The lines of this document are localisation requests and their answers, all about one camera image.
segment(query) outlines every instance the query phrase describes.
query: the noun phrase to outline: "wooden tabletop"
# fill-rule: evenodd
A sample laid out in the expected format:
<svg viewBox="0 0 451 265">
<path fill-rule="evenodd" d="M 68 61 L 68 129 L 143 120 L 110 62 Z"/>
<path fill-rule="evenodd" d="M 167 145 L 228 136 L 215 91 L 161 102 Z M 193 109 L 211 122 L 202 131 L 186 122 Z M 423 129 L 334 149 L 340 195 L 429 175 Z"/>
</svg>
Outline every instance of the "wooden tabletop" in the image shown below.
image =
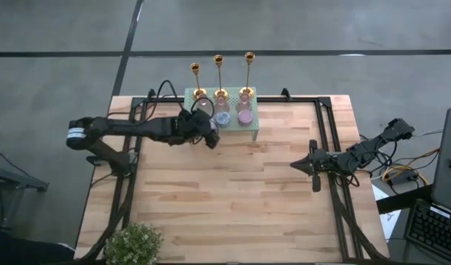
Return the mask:
<svg viewBox="0 0 451 265">
<path fill-rule="evenodd" d="M 347 95 L 331 98 L 344 149 L 360 141 L 352 104 Z M 115 96 L 110 112 L 129 111 L 130 100 Z M 177 104 L 162 103 L 155 116 L 178 111 Z M 307 155 L 310 139 L 321 143 L 314 104 L 259 103 L 259 123 L 256 142 L 249 132 L 225 132 L 213 150 L 203 142 L 170 147 L 142 141 L 131 221 L 162 231 L 160 262 L 341 261 L 326 176 L 321 192 L 313 193 L 311 178 L 289 166 Z M 121 150 L 123 139 L 103 141 Z M 97 168 L 93 181 L 109 172 L 108 166 Z M 371 182 L 358 177 L 361 186 L 351 188 L 357 223 L 388 256 Z M 91 189 L 76 257 L 105 229 L 114 186 L 109 177 Z M 351 249 L 348 229 L 346 235 Z"/>
</svg>

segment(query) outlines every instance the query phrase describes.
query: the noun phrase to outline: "keyboard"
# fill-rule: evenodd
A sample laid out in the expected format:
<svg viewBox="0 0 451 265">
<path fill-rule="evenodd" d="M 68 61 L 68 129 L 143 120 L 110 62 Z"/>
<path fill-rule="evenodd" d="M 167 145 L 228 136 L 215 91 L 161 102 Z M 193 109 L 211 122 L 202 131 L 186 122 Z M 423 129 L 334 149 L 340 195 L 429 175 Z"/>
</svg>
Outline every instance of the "keyboard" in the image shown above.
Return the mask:
<svg viewBox="0 0 451 265">
<path fill-rule="evenodd" d="M 405 238 L 451 260 L 451 213 L 417 200 L 410 209 Z"/>
</svg>

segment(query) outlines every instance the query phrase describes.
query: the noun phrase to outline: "gray floor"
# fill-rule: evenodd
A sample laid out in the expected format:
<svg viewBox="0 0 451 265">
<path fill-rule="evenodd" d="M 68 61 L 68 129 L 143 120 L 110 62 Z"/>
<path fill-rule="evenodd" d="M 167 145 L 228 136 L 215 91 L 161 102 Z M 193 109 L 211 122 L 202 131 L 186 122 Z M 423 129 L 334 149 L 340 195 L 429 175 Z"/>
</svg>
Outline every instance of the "gray floor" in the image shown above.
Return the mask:
<svg viewBox="0 0 451 265">
<path fill-rule="evenodd" d="M 135 1 L 0 0 L 0 52 L 121 51 Z M 133 50 L 451 49 L 450 0 L 146 1 Z M 105 115 L 119 58 L 0 58 L 0 151 L 50 182 L 27 192 L 15 234 L 74 246 L 92 167 L 65 146 L 70 119 Z M 211 58 L 130 58 L 121 95 L 145 95 L 170 79 L 217 86 Z M 224 85 L 242 85 L 245 62 L 226 57 Z M 251 84 L 262 94 L 350 94 L 360 132 L 395 117 L 416 133 L 443 126 L 451 107 L 451 56 L 257 57 Z M 436 148 L 440 135 L 409 141 L 397 157 Z M 434 166 L 422 171 L 433 179 Z M 382 190 L 388 187 L 375 182 Z M 414 188 L 411 184 L 400 191 Z M 403 227 L 400 220 L 396 232 Z M 400 257 L 402 242 L 391 242 Z M 423 257 L 411 250 L 410 256 Z"/>
</svg>

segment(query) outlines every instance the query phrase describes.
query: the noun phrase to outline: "green plant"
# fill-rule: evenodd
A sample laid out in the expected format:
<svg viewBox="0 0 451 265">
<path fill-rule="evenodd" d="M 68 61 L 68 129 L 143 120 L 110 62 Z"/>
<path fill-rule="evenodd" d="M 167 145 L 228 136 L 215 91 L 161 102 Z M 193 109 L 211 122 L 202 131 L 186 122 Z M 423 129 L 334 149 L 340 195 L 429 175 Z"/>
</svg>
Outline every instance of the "green plant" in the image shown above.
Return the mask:
<svg viewBox="0 0 451 265">
<path fill-rule="evenodd" d="M 152 265 L 157 261 L 162 241 L 154 227 L 131 224 L 113 234 L 106 242 L 104 253 L 110 265 Z"/>
</svg>

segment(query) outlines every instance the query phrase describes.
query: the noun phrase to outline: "white paper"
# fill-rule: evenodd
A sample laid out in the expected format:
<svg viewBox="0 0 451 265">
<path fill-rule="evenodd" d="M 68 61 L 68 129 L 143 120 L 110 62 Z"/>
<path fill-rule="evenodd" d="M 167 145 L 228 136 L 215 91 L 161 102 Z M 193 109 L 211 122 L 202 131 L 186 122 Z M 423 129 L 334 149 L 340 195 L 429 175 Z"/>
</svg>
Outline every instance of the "white paper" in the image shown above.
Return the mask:
<svg viewBox="0 0 451 265">
<path fill-rule="evenodd" d="M 388 195 L 384 191 L 378 189 L 375 185 L 373 187 L 373 194 L 376 200 L 387 198 Z M 385 233 L 385 239 L 388 240 L 393 233 L 394 227 L 396 226 L 397 219 L 401 210 L 393 211 L 390 213 L 385 213 L 380 215 L 382 230 Z"/>
</svg>

